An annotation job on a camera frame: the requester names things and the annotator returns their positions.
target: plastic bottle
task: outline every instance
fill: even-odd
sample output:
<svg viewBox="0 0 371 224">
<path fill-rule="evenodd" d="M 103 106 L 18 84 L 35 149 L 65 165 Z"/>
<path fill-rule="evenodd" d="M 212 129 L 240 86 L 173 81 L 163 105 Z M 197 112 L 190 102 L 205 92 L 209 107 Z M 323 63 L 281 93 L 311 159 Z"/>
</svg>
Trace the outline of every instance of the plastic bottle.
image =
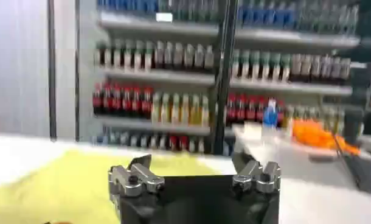
<svg viewBox="0 0 371 224">
<path fill-rule="evenodd" d="M 208 127 L 210 124 L 209 98 L 203 96 L 202 105 L 202 127 Z"/>
<path fill-rule="evenodd" d="M 277 126 L 277 110 L 276 110 L 276 101 L 270 99 L 268 102 L 268 107 L 265 109 L 263 117 L 263 127 L 272 127 Z"/>
<path fill-rule="evenodd" d="M 234 49 L 233 64 L 232 64 L 232 78 L 238 77 L 239 68 L 240 68 L 240 50 Z"/>
<path fill-rule="evenodd" d="M 189 124 L 189 117 L 190 117 L 190 102 L 189 97 L 187 94 L 183 95 L 183 101 L 181 106 L 181 123 L 182 124 Z"/>
<path fill-rule="evenodd" d="M 153 53 L 153 43 L 151 41 L 148 41 L 146 43 L 145 57 L 144 57 L 144 66 L 145 66 L 146 71 L 150 71 L 151 69 L 152 53 Z"/>
<path fill-rule="evenodd" d="M 178 124 L 180 122 L 180 96 L 177 93 L 173 95 L 171 116 L 171 123 Z"/>
<path fill-rule="evenodd" d="M 190 120 L 193 125 L 201 125 L 201 112 L 200 112 L 200 101 L 198 95 L 192 97 L 192 107 L 190 112 Z"/>
<path fill-rule="evenodd" d="M 241 55 L 241 78 L 242 79 L 248 79 L 249 78 L 249 57 L 251 55 L 251 52 L 249 50 L 245 50 L 242 52 Z"/>
<path fill-rule="evenodd" d="M 155 93 L 153 95 L 153 104 L 151 109 L 151 121 L 152 122 L 159 122 L 160 121 L 160 114 L 161 114 L 161 95 L 159 93 Z"/>
<path fill-rule="evenodd" d="M 213 72 L 214 67 L 214 52 L 212 50 L 212 46 L 208 45 L 207 51 L 204 57 L 204 69 L 207 72 Z"/>
<path fill-rule="evenodd" d="M 170 105 L 169 105 L 169 94 L 164 93 L 162 96 L 162 106 L 161 106 L 161 122 L 170 122 Z"/>
</svg>

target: shelf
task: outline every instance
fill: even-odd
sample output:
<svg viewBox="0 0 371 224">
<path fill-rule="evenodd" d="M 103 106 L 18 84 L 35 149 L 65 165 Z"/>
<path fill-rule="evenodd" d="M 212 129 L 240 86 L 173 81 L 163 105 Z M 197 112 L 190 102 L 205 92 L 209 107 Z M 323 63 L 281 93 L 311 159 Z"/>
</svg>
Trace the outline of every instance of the shelf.
<svg viewBox="0 0 371 224">
<path fill-rule="evenodd" d="M 238 29 L 235 34 L 239 45 L 251 45 L 259 49 L 287 49 L 288 51 L 322 52 L 333 49 L 352 49 L 360 39 L 345 35 L 320 35 L 288 30 Z"/>
<path fill-rule="evenodd" d="M 102 72 L 111 78 L 143 80 L 152 82 L 180 83 L 191 85 L 212 86 L 214 84 L 213 74 L 200 74 L 194 72 L 168 71 L 152 69 L 151 71 L 135 71 L 124 69 L 103 68 Z"/>
<path fill-rule="evenodd" d="M 231 88 L 260 89 L 268 91 L 283 91 L 303 94 L 318 94 L 323 96 L 349 96 L 352 87 L 333 86 L 309 83 L 281 83 L 281 82 L 251 82 L 247 80 L 232 80 Z"/>
<path fill-rule="evenodd" d="M 145 130 L 156 132 L 179 133 L 196 136 L 207 136 L 210 134 L 209 127 L 185 126 L 175 124 L 152 123 L 149 120 L 99 116 L 97 119 L 106 127 L 125 128 L 130 130 Z"/>
<path fill-rule="evenodd" d="M 155 39 L 162 41 L 184 41 L 185 43 L 210 44 L 218 36 L 218 25 L 157 22 L 111 12 L 100 12 L 98 23 L 112 35 L 124 38 Z"/>
</svg>

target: beverage display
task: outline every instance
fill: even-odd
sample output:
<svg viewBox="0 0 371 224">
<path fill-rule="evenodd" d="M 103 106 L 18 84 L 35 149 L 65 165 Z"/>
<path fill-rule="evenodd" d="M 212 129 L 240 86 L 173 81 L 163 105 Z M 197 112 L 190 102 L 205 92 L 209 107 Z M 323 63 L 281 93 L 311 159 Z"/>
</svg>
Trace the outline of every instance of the beverage display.
<svg viewBox="0 0 371 224">
<path fill-rule="evenodd" d="M 153 133 L 146 131 L 116 130 L 92 137 L 92 142 L 101 145 L 132 147 L 142 150 L 165 150 L 171 152 L 208 153 L 207 138 L 171 133 Z M 230 156 L 233 145 L 224 142 L 224 156 Z"/>
<path fill-rule="evenodd" d="M 231 77 L 252 82 L 306 82 L 346 85 L 350 59 L 328 55 L 234 50 Z"/>
<path fill-rule="evenodd" d="M 337 5 L 327 1 L 242 0 L 238 2 L 237 25 L 354 35 L 358 10 L 357 5 Z"/>
<path fill-rule="evenodd" d="M 95 64 L 104 68 L 126 71 L 168 69 L 212 74 L 214 52 L 211 45 L 182 44 L 141 40 L 115 40 L 114 44 L 100 41 L 95 52 Z"/>
<path fill-rule="evenodd" d="M 154 93 L 152 88 L 97 83 L 92 94 L 96 116 L 135 117 L 182 125 L 210 126 L 209 98 L 188 94 Z"/>
<path fill-rule="evenodd" d="M 97 9 L 147 18 L 171 13 L 174 21 L 218 22 L 218 0 L 98 0 Z"/>
</svg>

